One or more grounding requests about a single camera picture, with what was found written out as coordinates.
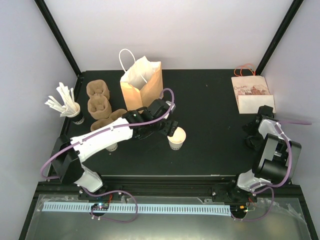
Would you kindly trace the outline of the white paper coffee cup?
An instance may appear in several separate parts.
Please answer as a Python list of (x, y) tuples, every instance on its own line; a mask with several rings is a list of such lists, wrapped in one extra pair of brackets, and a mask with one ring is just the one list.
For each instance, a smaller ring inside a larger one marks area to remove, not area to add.
[(118, 144), (114, 143), (112, 145), (107, 146), (105, 149), (109, 152), (114, 152), (118, 148)]
[(186, 140), (186, 137), (187, 134), (184, 129), (181, 127), (177, 127), (177, 129), (173, 133), (173, 136), (167, 136), (170, 148), (175, 151), (179, 150)]

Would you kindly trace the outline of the brown paper takeout bag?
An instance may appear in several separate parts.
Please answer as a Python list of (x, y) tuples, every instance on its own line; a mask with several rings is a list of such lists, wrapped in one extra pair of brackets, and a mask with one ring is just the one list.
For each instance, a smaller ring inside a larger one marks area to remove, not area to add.
[(118, 59), (124, 75), (120, 78), (120, 88), (128, 111), (148, 107), (154, 100), (162, 96), (163, 75), (160, 61), (149, 61), (146, 56), (134, 59), (133, 65), (125, 69), (121, 59), (122, 52), (127, 51), (133, 57), (134, 54), (126, 48), (120, 50)]

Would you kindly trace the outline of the brown pulp cup carrier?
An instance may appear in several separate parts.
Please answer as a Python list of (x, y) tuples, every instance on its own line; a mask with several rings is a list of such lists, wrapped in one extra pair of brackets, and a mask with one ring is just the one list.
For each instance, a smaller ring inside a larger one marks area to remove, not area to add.
[(127, 112), (127, 110), (125, 110), (123, 108), (113, 111), (108, 118), (103, 118), (103, 119), (99, 119), (99, 120), (95, 121), (90, 126), (90, 131), (91, 132), (96, 131), (100, 128), (103, 128), (103, 127), (113, 123), (118, 118), (121, 118), (126, 112)]

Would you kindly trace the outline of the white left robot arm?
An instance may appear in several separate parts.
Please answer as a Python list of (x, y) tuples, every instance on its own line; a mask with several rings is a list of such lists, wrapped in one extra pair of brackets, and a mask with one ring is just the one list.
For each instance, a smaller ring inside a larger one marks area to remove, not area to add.
[(62, 184), (76, 184), (85, 188), (97, 200), (103, 199), (108, 188), (100, 175), (84, 166), (96, 153), (119, 142), (142, 140), (154, 132), (173, 136), (178, 127), (171, 120), (176, 105), (172, 101), (154, 100), (150, 106), (130, 110), (112, 123), (84, 135), (69, 138), (61, 135), (55, 142), (52, 166)]

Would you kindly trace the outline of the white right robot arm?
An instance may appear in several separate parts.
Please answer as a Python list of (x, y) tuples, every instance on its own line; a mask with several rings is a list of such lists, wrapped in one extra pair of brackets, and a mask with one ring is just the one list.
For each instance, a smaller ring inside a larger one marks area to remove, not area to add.
[(258, 108), (255, 119), (244, 125), (245, 144), (257, 150), (251, 170), (239, 174), (236, 184), (228, 187), (228, 198), (240, 201), (247, 192), (268, 186), (279, 188), (288, 183), (297, 166), (302, 145), (291, 140), (282, 130), (281, 122), (274, 118), (273, 108)]

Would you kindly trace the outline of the stack of pulp cup carriers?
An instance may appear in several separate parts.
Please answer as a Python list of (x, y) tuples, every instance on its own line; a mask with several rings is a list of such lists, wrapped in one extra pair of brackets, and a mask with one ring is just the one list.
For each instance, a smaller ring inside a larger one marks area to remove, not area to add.
[(106, 82), (102, 79), (90, 81), (86, 86), (86, 93), (89, 97), (87, 102), (89, 114), (95, 120), (107, 119), (112, 113), (112, 107)]

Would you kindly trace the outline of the cup of white wrapped stirrers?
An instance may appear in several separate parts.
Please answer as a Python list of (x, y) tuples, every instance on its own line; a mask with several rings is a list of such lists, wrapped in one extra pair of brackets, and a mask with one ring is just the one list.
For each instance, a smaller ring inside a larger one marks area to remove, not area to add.
[(59, 112), (61, 118), (68, 118), (75, 125), (81, 125), (85, 121), (85, 117), (81, 111), (80, 105), (75, 100), (74, 88), (69, 88), (62, 82), (59, 82), (56, 91), (59, 93), (63, 104), (58, 102), (52, 95), (48, 96), (48, 100), (44, 104)]

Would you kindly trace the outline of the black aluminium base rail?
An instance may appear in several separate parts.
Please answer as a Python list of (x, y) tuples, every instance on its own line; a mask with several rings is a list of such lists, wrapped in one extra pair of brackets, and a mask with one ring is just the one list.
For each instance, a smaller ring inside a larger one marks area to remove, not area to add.
[(111, 192), (113, 200), (119, 200), (125, 192), (134, 197), (199, 197), (215, 202), (245, 203), (256, 200), (251, 193), (236, 186), (235, 177), (108, 177), (104, 185), (92, 194), (76, 184), (62, 184), (59, 180), (39, 182), (34, 197), (40, 195), (75, 195), (81, 200), (108, 200), (103, 194)]

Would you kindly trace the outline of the black left frame post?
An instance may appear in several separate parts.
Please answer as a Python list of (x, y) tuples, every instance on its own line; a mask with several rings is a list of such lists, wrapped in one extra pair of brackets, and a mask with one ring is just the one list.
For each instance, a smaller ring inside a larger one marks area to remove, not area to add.
[(69, 65), (71, 66), (73, 72), (77, 77), (79, 77), (82, 73), (80, 70), (70, 48), (68, 47), (54, 17), (52, 16), (46, 2), (44, 0), (34, 0), (35, 4), (37, 5), (40, 13), (42, 14), (45, 22), (47, 23), (48, 27), (50, 28), (54, 38), (56, 39), (59, 47), (61, 48), (64, 56), (66, 57)]

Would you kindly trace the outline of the black frame post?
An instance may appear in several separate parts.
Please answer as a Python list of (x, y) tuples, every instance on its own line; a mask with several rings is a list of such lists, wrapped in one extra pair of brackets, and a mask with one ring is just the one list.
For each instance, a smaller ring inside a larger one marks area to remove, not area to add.
[(61, 48), (64, 56), (66, 57), (69, 65), (71, 66), (73, 72), (77, 77), (79, 77), (82, 73), (80, 70), (70, 48), (68, 47), (54, 17), (52, 16), (46, 2), (44, 0), (34, 0), (35, 4), (37, 5), (40, 13), (42, 14), (45, 22), (47, 23), (48, 27), (50, 28), (54, 38), (56, 39), (59, 47)]
[(260, 76), (267, 66), (269, 60), (271, 59), (273, 53), (275, 52), (277, 46), (279, 45), (282, 37), (285, 35), (288, 27), (290, 26), (291, 22), (293, 21), (294, 17), (296, 16), (297, 12), (299, 11), (301, 5), (303, 4), (304, 0), (293, 0), (289, 9), (287, 10), (283, 20), (281, 21), (277, 31), (275, 32), (268, 48), (266, 49), (261, 61), (259, 62), (255, 74)]

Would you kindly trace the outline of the black right frame post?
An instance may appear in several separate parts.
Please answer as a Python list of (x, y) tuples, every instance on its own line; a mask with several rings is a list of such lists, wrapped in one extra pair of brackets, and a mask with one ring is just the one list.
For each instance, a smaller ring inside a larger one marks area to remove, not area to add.
[(259, 62), (255, 74), (260, 76), (267, 66), (269, 60), (271, 59), (273, 53), (275, 52), (277, 46), (279, 45), (282, 37), (285, 35), (288, 27), (290, 26), (291, 22), (293, 21), (294, 17), (296, 16), (297, 12), (299, 11), (301, 5), (303, 4), (304, 0), (293, 0), (289, 9), (287, 10), (283, 20), (281, 21), (277, 31), (275, 32), (268, 48), (266, 49), (261, 61)]

